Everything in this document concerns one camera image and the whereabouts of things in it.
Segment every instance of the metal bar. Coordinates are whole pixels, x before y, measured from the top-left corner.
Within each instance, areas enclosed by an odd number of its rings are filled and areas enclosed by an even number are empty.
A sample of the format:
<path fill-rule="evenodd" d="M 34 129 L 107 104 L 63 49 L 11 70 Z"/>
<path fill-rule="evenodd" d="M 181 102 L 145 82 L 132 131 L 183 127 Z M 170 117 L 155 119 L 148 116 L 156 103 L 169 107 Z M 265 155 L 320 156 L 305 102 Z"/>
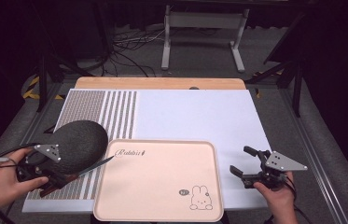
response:
<path fill-rule="evenodd" d="M 301 119 L 296 117 L 296 114 L 291 108 L 291 99 L 288 90 L 280 89 L 280 93 L 281 97 L 284 100 L 286 109 L 288 110 L 290 117 L 292 118 L 292 121 L 295 124 L 297 132 L 302 140 L 305 149 L 305 155 L 308 159 L 308 162 L 310 163 L 310 167 L 313 169 L 316 181 L 318 182 L 319 188 L 321 189 L 322 194 L 325 197 L 327 206 L 330 209 L 330 213 L 332 214 L 336 223 L 348 223 L 348 219 L 343 212 L 339 199 L 337 198 L 336 193 L 334 192 L 330 180 L 325 172 L 325 169 L 323 168 L 323 165 L 316 154 L 313 143 L 311 142 Z"/>
<path fill-rule="evenodd" d="M 48 100 L 47 100 L 45 106 L 43 106 L 43 109 L 40 112 L 37 112 L 35 114 L 34 118 L 31 121 L 31 124 L 29 125 L 29 127 L 24 135 L 24 137 L 21 140 L 20 145 L 24 145 L 24 144 L 32 142 L 32 140 L 35 137 L 35 133 L 36 133 L 37 128 L 39 127 L 40 122 L 46 116 L 46 113 L 49 111 L 49 107 L 50 107 L 51 103 L 54 101 L 54 98 L 57 95 L 57 93 L 61 87 L 60 83 L 52 83 L 51 85 L 52 85 L 52 87 L 49 91 L 49 97 L 48 97 Z"/>

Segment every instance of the metal frame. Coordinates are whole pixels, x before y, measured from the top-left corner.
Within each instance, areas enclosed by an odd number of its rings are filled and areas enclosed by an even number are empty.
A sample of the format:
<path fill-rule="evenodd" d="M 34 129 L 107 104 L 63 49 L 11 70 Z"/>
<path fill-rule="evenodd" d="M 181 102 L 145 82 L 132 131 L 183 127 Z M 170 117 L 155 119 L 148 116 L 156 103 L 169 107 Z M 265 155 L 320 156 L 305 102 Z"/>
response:
<path fill-rule="evenodd" d="M 319 188 L 322 191 L 322 194 L 325 197 L 327 202 L 327 206 L 330 209 L 330 213 L 334 218 L 336 223 L 348 223 L 348 219 L 340 205 L 339 199 L 334 192 L 332 184 L 323 168 L 322 162 L 319 160 L 315 148 L 313 147 L 313 143 L 310 140 L 310 137 L 305 130 L 301 119 L 296 116 L 290 106 L 290 94 L 288 90 L 280 90 L 281 96 L 284 100 L 287 110 L 289 111 L 290 117 L 292 118 L 293 123 L 297 129 L 297 132 L 302 140 L 304 145 L 304 152 L 310 163 L 311 168 L 313 169 L 313 173 L 316 177 L 316 181 L 319 185 Z"/>
<path fill-rule="evenodd" d="M 170 6 L 165 8 L 165 40 L 162 53 L 161 69 L 167 70 L 170 63 L 171 27 L 199 27 L 236 29 L 237 35 L 234 41 L 230 41 L 232 56 L 240 73 L 245 71 L 244 63 L 238 47 L 244 33 L 244 27 L 248 18 L 249 9 L 243 14 L 221 14 L 221 13 L 194 13 L 194 12 L 171 12 Z"/>

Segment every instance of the table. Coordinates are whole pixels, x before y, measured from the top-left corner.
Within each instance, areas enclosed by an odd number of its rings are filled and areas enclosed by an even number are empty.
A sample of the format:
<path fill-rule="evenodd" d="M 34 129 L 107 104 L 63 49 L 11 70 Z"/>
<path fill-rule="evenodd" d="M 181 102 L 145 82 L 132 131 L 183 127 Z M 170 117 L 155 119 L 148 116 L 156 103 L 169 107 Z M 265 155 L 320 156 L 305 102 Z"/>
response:
<path fill-rule="evenodd" d="M 246 90 L 239 78 L 81 77 L 76 89 Z"/>
<path fill-rule="evenodd" d="M 189 90 L 194 87 L 200 90 Z M 234 165 L 244 168 L 245 174 L 256 174 L 260 170 L 259 161 L 243 152 L 244 146 L 270 148 L 250 93 L 240 79 L 81 77 L 66 98 L 57 128 L 76 119 L 99 122 L 106 128 L 109 140 L 211 142 L 217 153 L 225 210 L 267 206 L 255 189 L 244 189 L 241 180 L 229 169 Z M 71 183 L 44 199 L 38 198 L 37 191 L 30 193 L 22 211 L 90 213 L 97 184 L 82 186 L 97 180 L 98 172 L 76 180 L 73 184 L 77 187 L 70 186 Z"/>

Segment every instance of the metal stand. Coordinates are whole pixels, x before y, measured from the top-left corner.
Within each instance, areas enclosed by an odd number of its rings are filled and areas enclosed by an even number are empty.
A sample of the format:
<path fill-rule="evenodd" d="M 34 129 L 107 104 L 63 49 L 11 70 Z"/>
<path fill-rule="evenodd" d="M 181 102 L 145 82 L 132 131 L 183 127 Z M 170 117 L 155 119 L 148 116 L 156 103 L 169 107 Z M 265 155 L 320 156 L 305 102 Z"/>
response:
<path fill-rule="evenodd" d="M 245 71 L 244 63 L 238 47 L 244 32 L 244 27 L 249 14 L 245 9 L 243 14 L 219 14 L 219 13 L 194 13 L 194 12 L 171 12 L 170 6 L 165 8 L 165 41 L 162 53 L 161 69 L 167 70 L 170 61 L 171 27 L 197 27 L 197 28 L 219 28 L 236 29 L 235 41 L 230 42 L 230 48 L 234 57 L 237 70 L 240 73 Z"/>

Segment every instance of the cable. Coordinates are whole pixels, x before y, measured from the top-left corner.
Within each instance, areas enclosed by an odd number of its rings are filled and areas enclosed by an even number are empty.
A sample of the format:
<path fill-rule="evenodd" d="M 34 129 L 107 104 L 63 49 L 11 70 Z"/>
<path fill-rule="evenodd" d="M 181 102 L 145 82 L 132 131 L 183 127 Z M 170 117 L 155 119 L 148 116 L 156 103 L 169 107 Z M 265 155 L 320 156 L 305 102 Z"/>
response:
<path fill-rule="evenodd" d="M 122 54 L 122 53 L 119 53 L 119 52 L 115 52 L 116 54 L 118 54 L 118 55 L 120 55 L 120 56 L 122 56 L 122 57 L 124 57 L 124 58 L 126 58 L 127 60 L 129 60 L 130 62 L 132 62 L 134 65 L 136 65 L 139 69 L 141 69 L 141 71 L 145 74 L 145 76 L 146 77 L 149 77 L 148 75 L 147 75 L 147 73 L 145 72 L 145 70 L 141 67 L 141 66 L 139 66 L 136 62 L 134 62 L 131 58 L 129 58 L 129 57 L 127 57 L 127 56 L 125 56 L 124 54 Z"/>
<path fill-rule="evenodd" d="M 126 63 L 120 63 L 120 62 L 115 61 L 115 60 L 112 59 L 112 58 L 110 58 L 110 61 L 113 61 L 113 62 L 115 62 L 115 63 L 121 64 L 121 65 L 124 65 L 124 66 L 137 66 L 137 65 L 131 65 L 131 64 L 126 64 Z M 145 68 L 150 69 L 150 70 L 152 71 L 154 77 L 156 77 L 156 72 L 154 71 L 154 69 L 153 69 L 152 67 L 146 66 L 146 65 L 138 65 L 138 66 L 140 66 L 140 67 L 145 67 Z"/>
<path fill-rule="evenodd" d="M 296 212 L 299 212 L 299 213 L 305 218 L 305 220 L 307 220 L 308 223 L 313 224 L 313 223 L 310 221 L 310 219 L 305 215 L 305 213 L 303 213 L 303 212 L 301 211 L 301 209 L 299 209 L 295 204 L 294 204 L 294 206 L 295 206 L 295 211 L 296 211 Z"/>

